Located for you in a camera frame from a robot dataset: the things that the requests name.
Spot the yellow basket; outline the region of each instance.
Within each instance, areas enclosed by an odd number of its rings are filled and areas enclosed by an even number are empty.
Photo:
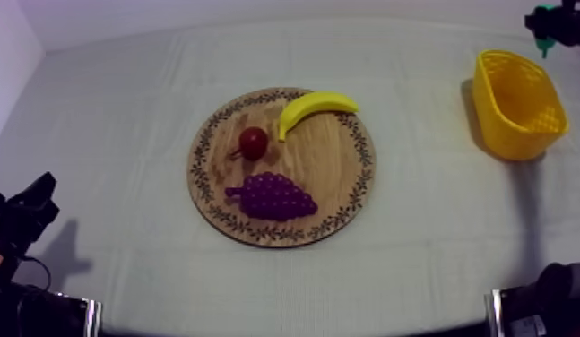
[[[540,155],[568,123],[551,79],[531,60],[503,50],[478,55],[473,100],[484,142],[499,157]]]

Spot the purple grapes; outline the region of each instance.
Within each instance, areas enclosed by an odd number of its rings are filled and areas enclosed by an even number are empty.
[[[241,211],[250,218],[286,221],[316,213],[310,194],[280,174],[264,172],[244,179],[242,187],[225,188],[227,197],[239,196]]]

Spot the table surface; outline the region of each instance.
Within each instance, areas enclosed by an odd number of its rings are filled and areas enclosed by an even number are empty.
[[[544,66],[571,131],[541,160],[480,149],[471,78],[485,48]],[[213,229],[186,188],[189,146],[235,97],[340,91],[377,152],[368,204],[312,246],[263,250]],[[54,290],[107,325],[199,336],[380,336],[484,315],[490,289],[580,261],[580,50],[386,19],[169,30],[49,54],[0,139],[0,192],[45,171],[56,221],[30,250]],[[44,282],[24,266],[18,281]]]

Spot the round wooden tray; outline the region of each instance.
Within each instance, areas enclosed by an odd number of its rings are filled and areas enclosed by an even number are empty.
[[[309,92],[270,88],[248,93],[219,108],[198,131],[189,152],[187,184],[200,213],[221,233],[252,246],[304,246],[342,229],[365,204],[376,155],[356,115],[314,114],[289,131],[285,143],[277,141],[283,108]],[[256,162],[230,160],[239,134],[249,126],[268,133],[267,153]],[[318,212],[285,222],[249,219],[224,189],[266,171],[283,174],[311,194]]]

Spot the banana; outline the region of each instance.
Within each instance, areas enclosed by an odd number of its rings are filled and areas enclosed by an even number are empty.
[[[315,91],[293,100],[279,117],[279,141],[285,141],[285,134],[300,119],[319,111],[357,112],[359,106],[354,100],[338,92]]]

